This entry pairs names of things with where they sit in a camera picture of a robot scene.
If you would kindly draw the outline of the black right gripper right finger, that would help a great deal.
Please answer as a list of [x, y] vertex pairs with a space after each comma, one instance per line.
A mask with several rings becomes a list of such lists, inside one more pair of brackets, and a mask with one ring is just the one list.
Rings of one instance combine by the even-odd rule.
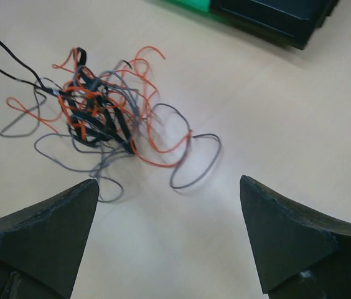
[[242, 176], [240, 202], [262, 292], [351, 298], [351, 223]]

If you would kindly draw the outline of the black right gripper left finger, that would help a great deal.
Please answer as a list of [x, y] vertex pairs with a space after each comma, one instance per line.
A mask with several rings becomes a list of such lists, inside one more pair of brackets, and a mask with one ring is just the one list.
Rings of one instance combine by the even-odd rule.
[[70, 298], [98, 203], [87, 179], [0, 218], [0, 298]]

